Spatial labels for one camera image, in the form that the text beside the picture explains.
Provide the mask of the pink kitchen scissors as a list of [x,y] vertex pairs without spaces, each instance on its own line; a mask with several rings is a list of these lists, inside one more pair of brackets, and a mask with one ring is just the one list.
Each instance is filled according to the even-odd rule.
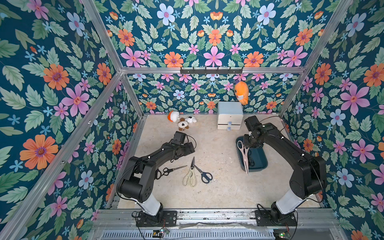
[[242,154],[245,172],[248,175],[249,174],[249,159],[248,159],[249,147],[245,146],[242,141],[237,141],[237,147]]

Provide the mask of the large black scissors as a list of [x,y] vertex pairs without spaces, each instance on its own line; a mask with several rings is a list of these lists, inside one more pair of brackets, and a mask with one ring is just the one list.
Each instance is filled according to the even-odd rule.
[[248,163],[249,163],[249,168],[254,168],[255,167],[255,162],[252,158],[248,158]]

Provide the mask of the blue handled scissors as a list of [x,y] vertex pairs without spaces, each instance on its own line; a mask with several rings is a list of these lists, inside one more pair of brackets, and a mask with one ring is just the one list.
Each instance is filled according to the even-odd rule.
[[209,172],[204,172],[196,165],[194,165],[195,169],[201,174],[201,179],[204,184],[209,184],[213,180],[213,175]]

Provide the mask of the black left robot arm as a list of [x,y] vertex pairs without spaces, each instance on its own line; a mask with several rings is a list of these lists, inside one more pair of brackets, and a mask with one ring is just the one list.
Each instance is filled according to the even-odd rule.
[[147,156],[131,157],[117,183],[117,194],[124,200],[136,202],[145,214],[157,216],[162,204],[154,197],[152,191],[158,168],[194,152],[193,143],[165,143]]

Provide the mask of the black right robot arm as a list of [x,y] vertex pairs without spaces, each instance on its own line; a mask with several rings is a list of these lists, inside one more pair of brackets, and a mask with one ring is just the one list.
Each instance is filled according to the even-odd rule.
[[327,186],[326,161],[318,156],[301,150],[278,128],[271,124],[262,124],[256,116],[245,119],[245,126],[250,132],[244,135],[246,147],[257,149],[264,144],[272,147],[292,167],[290,189],[271,205],[271,216],[281,218],[291,214],[309,196],[324,190]]

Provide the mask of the teal plastic storage box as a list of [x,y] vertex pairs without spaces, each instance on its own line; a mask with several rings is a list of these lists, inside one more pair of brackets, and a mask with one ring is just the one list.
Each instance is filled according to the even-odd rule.
[[[244,140],[244,137],[238,137],[235,142],[237,143],[237,141],[243,141],[243,140]],[[238,147],[237,147],[237,154],[239,157],[241,169],[245,172],[243,157]],[[252,158],[255,162],[255,167],[249,168],[249,172],[260,172],[266,169],[268,166],[268,160],[262,148],[258,148],[258,149],[249,148],[248,158]]]

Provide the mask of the cream kitchen scissors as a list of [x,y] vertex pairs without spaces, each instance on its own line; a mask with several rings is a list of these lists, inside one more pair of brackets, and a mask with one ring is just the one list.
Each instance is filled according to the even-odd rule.
[[195,157],[193,157],[192,163],[189,167],[189,171],[185,175],[185,177],[183,178],[183,186],[184,187],[187,187],[187,186],[195,187],[197,185],[197,183],[198,183],[197,177],[195,174]]

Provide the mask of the black scissors pointing right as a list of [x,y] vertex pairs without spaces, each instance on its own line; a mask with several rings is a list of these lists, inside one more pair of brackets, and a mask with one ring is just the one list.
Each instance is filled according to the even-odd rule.
[[159,170],[159,169],[157,169],[156,172],[155,172],[155,174],[156,174],[156,175],[155,175],[155,179],[156,179],[156,180],[159,180],[161,177],[163,177],[163,176],[168,176],[170,173],[172,173],[172,172],[174,172],[174,171],[176,171],[176,170],[185,168],[185,167],[186,167],[186,165],[185,165],[185,166],[180,166],[180,167],[177,167],[177,168],[171,168],[171,169],[169,169],[169,168],[164,168],[162,171]]

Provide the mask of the white brown plush dog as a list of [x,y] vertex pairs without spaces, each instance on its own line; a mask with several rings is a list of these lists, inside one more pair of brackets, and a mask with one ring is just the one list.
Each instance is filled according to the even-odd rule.
[[191,124],[194,124],[197,122],[197,119],[194,116],[188,116],[186,118],[180,118],[180,121],[178,122],[178,128],[179,131],[185,131],[189,129]]

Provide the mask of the white mini drawer cabinet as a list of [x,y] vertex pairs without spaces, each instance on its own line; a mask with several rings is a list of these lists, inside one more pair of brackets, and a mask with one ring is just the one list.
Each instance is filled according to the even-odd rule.
[[218,103],[218,130],[238,131],[243,122],[243,105],[240,102],[219,102]]

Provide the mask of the orange plush toy hanging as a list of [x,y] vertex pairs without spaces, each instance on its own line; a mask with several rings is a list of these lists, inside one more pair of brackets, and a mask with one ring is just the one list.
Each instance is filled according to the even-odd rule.
[[245,82],[238,82],[235,85],[235,96],[237,100],[243,105],[247,105],[249,102],[249,88]]

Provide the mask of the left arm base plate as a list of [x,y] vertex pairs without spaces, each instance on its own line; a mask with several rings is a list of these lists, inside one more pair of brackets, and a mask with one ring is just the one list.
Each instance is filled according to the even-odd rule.
[[137,227],[174,227],[177,225],[177,211],[160,211],[156,216],[145,214],[143,211],[133,215]]

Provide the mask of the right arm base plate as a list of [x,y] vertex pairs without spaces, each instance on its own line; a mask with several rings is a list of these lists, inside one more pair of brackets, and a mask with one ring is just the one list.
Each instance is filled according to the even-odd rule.
[[282,215],[275,210],[256,210],[256,222],[259,227],[295,227],[297,218],[294,213]]

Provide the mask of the black hook rail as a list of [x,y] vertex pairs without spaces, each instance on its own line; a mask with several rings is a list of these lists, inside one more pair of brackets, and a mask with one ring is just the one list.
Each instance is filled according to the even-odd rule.
[[229,74],[242,74],[244,71],[243,68],[221,68],[221,67],[204,67],[204,68],[180,68],[181,74],[192,74],[192,75],[229,75]]

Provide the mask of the metal front rail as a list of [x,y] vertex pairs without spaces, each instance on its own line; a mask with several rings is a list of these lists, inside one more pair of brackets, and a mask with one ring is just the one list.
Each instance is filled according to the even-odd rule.
[[330,209],[297,209],[276,224],[257,209],[171,209],[158,224],[138,210],[102,210],[90,240],[346,240]]

